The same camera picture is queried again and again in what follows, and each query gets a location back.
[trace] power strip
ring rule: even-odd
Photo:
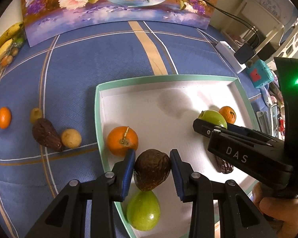
[[[234,57],[235,51],[230,45],[225,41],[220,41],[215,48],[224,56],[228,63],[233,67],[236,73],[240,73],[246,68],[245,63],[240,64],[238,60]]]

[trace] painting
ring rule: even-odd
[[[89,25],[152,20],[206,29],[214,8],[202,0],[21,0],[30,46]],[[207,0],[216,5],[217,0]]]

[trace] banana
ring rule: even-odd
[[[9,39],[0,47],[0,59],[8,52],[12,43],[13,43],[13,39]]]
[[[8,28],[0,37],[0,47],[2,47],[7,40],[11,39],[16,33],[18,33],[22,27],[23,22],[19,22]]]

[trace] purple flower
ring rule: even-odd
[[[45,4],[42,4],[43,0],[33,0],[28,7],[28,14],[37,14],[45,9]]]

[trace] tangerine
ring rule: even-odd
[[[219,110],[219,113],[224,117],[226,122],[231,123],[231,124],[235,123],[236,113],[231,107],[224,106]]]
[[[9,127],[11,122],[11,112],[8,108],[2,107],[0,108],[0,128],[6,129]]]
[[[129,126],[116,127],[107,137],[107,147],[115,156],[125,156],[128,149],[138,149],[138,136]]]

